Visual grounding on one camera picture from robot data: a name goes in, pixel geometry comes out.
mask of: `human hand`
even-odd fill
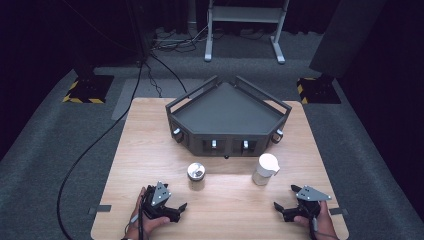
[[[334,230],[333,221],[331,220],[330,213],[326,201],[320,202],[321,211],[317,217],[318,231],[315,232],[315,237],[318,240],[333,240],[338,239],[336,231]],[[294,221],[309,229],[309,220],[302,216],[294,217]]]
[[[146,188],[142,188],[140,194],[138,195],[137,203],[135,204],[134,211],[131,214],[131,218],[133,219],[134,216],[138,214],[138,210],[140,208],[141,199],[146,192]],[[159,217],[155,219],[149,219],[144,213],[143,213],[143,238],[149,239],[150,234],[155,230],[157,227],[169,223],[170,219],[168,217]],[[138,233],[138,219],[134,222],[129,224],[128,231],[126,232],[124,238],[129,239],[139,239],[139,233]]]

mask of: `white metal stand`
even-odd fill
[[[289,0],[286,0],[282,8],[252,8],[252,7],[226,7],[213,6],[213,0],[209,0],[208,9],[208,38],[206,41],[205,61],[212,60],[212,23],[213,21],[226,22],[263,22],[278,23],[275,36],[271,36],[271,44],[274,48],[277,61],[280,64],[286,62],[278,41],[281,29],[286,17]]]

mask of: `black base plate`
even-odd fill
[[[90,79],[78,77],[63,102],[105,103],[114,76],[94,75]]]
[[[317,78],[299,78],[297,80],[297,90],[299,92],[301,102],[308,103],[327,103],[340,104],[340,98],[334,87],[330,84],[324,90],[322,83]]]

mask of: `table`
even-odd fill
[[[153,232],[151,239],[309,239],[308,229],[286,223],[273,202],[296,207],[291,184],[310,185],[333,197],[329,208],[337,208],[318,148],[299,102],[286,102],[292,111],[284,127],[284,138],[266,152],[279,160],[280,172],[265,186],[252,181],[257,157],[196,157],[171,138],[165,105],[173,99],[136,98],[116,151],[91,235],[94,239],[120,239],[142,186],[168,183],[172,193],[166,206],[178,208],[187,202],[178,223]],[[206,168],[201,187],[193,187],[187,167],[200,162]],[[342,215],[332,216],[340,239],[347,239]]]
[[[271,44],[274,48],[277,61],[280,64],[286,62],[281,51],[280,40],[281,30],[286,17],[289,0],[284,1],[282,8],[256,8],[256,7],[232,7],[232,6],[214,6],[213,0],[209,0],[208,9],[208,37],[206,40],[205,61],[212,60],[212,23],[214,21],[226,22],[259,22],[259,23],[277,23],[275,36],[271,36]]]

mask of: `person's left hand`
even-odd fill
[[[141,199],[146,192],[146,188],[142,188],[140,194],[138,195],[137,203],[135,204],[134,211],[131,214],[130,220],[138,214],[138,209],[140,208]],[[144,213],[143,213],[143,237],[144,239],[148,239],[150,234],[155,230],[157,227],[169,223],[170,219],[168,217],[159,217],[155,219],[149,219]],[[130,225],[128,226],[128,231],[125,234],[124,238],[129,239],[139,239],[138,236],[138,219],[134,223],[130,222]]]

